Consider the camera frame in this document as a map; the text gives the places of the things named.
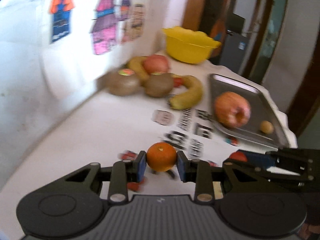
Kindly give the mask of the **smooth red apple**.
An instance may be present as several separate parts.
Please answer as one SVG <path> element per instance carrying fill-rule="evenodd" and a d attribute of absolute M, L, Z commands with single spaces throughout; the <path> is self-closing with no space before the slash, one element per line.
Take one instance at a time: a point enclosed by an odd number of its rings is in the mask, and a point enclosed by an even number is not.
<path fill-rule="evenodd" d="M 155 72 L 167 73 L 170 69 L 168 59 L 163 55 L 151 55 L 143 62 L 143 67 L 148 74 Z"/>

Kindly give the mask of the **yellow plastic bowl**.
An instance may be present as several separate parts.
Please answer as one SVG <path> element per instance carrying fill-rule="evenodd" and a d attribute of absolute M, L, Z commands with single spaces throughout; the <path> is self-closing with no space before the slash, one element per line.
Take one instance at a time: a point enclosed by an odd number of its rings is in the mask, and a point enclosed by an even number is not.
<path fill-rule="evenodd" d="M 213 50 L 221 47 L 221 42 L 210 38 L 201 31 L 175 26 L 163 28 L 162 32 L 165 35 L 167 54 L 184 63 L 202 63 L 210 58 Z"/>

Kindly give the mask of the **kiwi with sticker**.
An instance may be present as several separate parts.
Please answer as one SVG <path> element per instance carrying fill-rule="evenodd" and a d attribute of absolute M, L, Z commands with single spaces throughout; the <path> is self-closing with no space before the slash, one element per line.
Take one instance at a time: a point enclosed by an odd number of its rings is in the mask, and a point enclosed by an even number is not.
<path fill-rule="evenodd" d="M 110 94 L 128 96 L 135 94 L 141 87 L 138 75 L 131 69 L 116 69 L 106 74 L 104 86 Z"/>
<path fill-rule="evenodd" d="M 144 85 L 146 95 L 153 98 L 166 97 L 174 88 L 174 79 L 170 73 L 152 73 Z"/>

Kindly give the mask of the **long yellow banana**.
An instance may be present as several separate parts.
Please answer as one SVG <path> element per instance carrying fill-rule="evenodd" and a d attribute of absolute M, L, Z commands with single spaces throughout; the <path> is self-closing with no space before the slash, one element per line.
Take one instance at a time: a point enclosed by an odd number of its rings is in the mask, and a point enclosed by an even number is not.
<path fill-rule="evenodd" d="M 202 82 L 192 75 L 171 75 L 174 79 L 181 78 L 184 87 L 187 89 L 185 92 L 172 96 L 168 103 L 172 109 L 184 110 L 192 108 L 199 104 L 204 94 L 204 88 Z"/>

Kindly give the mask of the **red apple with dimple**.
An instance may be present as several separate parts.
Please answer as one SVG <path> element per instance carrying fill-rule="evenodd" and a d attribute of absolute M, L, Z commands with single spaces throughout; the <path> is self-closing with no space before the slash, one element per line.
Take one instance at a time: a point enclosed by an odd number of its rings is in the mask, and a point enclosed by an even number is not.
<path fill-rule="evenodd" d="M 217 121 L 229 128 L 242 127 L 251 117 L 249 101 L 234 92 L 222 93 L 213 105 Z"/>

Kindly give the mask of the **grey appliance box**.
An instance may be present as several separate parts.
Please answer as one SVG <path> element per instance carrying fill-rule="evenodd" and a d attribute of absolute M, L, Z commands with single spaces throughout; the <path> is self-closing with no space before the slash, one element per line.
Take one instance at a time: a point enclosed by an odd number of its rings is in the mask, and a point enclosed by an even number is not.
<path fill-rule="evenodd" d="M 245 19 L 231 14 L 227 20 L 226 39 L 223 44 L 219 65 L 238 73 L 244 60 L 249 39 L 242 34 Z"/>

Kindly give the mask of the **red cherry tomato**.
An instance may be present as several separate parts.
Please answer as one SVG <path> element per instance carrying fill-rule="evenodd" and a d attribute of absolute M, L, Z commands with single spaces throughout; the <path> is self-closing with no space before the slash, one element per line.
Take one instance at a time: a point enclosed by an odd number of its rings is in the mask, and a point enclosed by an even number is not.
<path fill-rule="evenodd" d="M 242 162 L 248 162 L 247 156 L 241 151 L 233 152 L 229 156 L 229 159 L 234 159 L 234 160 L 242 161 Z"/>

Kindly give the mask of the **small orange tangerine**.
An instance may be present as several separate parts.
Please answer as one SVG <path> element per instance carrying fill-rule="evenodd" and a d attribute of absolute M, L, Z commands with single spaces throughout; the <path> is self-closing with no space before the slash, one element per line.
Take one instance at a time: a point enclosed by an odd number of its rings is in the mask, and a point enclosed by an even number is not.
<path fill-rule="evenodd" d="M 155 143 L 146 152 L 146 162 L 156 172 L 170 170 L 176 161 L 177 151 L 166 142 Z"/>

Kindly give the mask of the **houses drawing paper sheet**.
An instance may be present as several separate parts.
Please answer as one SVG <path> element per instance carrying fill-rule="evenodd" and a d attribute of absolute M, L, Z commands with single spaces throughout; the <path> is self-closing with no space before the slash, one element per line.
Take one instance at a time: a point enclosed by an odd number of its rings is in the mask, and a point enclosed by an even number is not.
<path fill-rule="evenodd" d="M 63 99 L 162 46 L 169 0 L 44 0 L 41 53 L 53 96 Z"/>

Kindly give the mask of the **metal tray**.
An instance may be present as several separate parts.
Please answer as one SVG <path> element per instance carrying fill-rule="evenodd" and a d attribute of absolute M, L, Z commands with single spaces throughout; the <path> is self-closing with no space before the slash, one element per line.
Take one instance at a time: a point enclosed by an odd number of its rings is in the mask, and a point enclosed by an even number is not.
<path fill-rule="evenodd" d="M 212 104 L 222 93 L 234 92 L 245 98 L 251 107 L 251 117 L 248 123 L 240 128 L 228 128 L 221 124 L 214 113 L 214 107 L 212 107 L 212 124 L 215 128 L 226 135 L 255 142 L 260 145 L 272 148 L 289 147 L 289 141 L 279 119 L 259 89 L 219 74 L 209 74 L 208 81 Z M 263 121 L 268 121 L 273 125 L 274 132 L 272 134 L 265 134 L 260 130 L 260 124 Z"/>

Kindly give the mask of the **dark door with painting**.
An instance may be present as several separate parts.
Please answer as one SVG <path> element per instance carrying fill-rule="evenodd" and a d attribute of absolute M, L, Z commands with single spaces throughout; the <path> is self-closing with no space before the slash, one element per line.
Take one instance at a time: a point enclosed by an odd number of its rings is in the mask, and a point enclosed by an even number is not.
<path fill-rule="evenodd" d="M 227 21 L 233 13 L 236 0 L 187 0 L 182 27 L 206 33 L 224 44 Z"/>

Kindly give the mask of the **small tan longan fruit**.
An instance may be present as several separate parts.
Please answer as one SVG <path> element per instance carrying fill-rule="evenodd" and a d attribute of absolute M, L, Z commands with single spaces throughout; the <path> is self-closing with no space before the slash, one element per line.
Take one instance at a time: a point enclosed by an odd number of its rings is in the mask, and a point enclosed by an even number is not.
<path fill-rule="evenodd" d="M 260 131 L 264 134 L 272 134 L 274 132 L 274 126 L 269 121 L 262 121 L 260 124 Z"/>

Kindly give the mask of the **white printed tablecloth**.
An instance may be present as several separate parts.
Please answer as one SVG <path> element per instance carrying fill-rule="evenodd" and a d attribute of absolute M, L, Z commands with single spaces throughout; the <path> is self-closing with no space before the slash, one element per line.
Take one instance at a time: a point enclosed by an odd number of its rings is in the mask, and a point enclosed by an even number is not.
<path fill-rule="evenodd" d="M 100 91 L 54 129 L 24 159 L 1 190 L 1 238 L 20 239 L 23 231 L 16 218 L 18 202 L 28 193 L 89 163 L 111 166 L 122 153 L 146 151 L 160 141 L 175 144 L 189 157 L 218 165 L 237 150 L 206 119 L 210 111 L 208 76 L 211 73 L 241 80 L 241 76 L 208 61 L 199 65 L 171 61 L 172 72 L 192 75 L 203 84 L 204 96 L 191 110 L 173 111 L 169 126 L 155 116 L 169 110 L 165 99 L 153 99 L 143 92 L 114 96 Z"/>

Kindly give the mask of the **short yellow banana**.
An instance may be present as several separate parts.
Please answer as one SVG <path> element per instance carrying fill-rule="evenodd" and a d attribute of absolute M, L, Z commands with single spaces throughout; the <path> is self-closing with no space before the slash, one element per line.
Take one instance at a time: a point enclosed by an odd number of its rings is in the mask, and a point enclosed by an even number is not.
<path fill-rule="evenodd" d="M 146 56 L 135 56 L 129 60 L 127 67 L 135 72 L 138 76 L 141 85 L 143 86 L 149 79 L 149 74 L 143 67 L 143 62 L 147 59 Z"/>

